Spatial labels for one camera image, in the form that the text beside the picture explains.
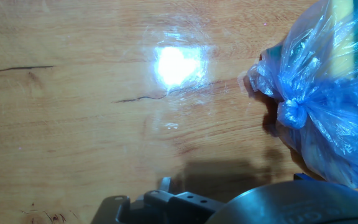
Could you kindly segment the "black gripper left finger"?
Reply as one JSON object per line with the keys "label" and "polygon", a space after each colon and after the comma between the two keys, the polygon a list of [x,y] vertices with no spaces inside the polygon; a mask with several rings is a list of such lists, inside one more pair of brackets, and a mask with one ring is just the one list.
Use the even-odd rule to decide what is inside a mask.
{"label": "black gripper left finger", "polygon": [[225,204],[191,192],[175,194],[171,177],[157,190],[131,201],[126,195],[105,198],[91,224],[204,224]]}

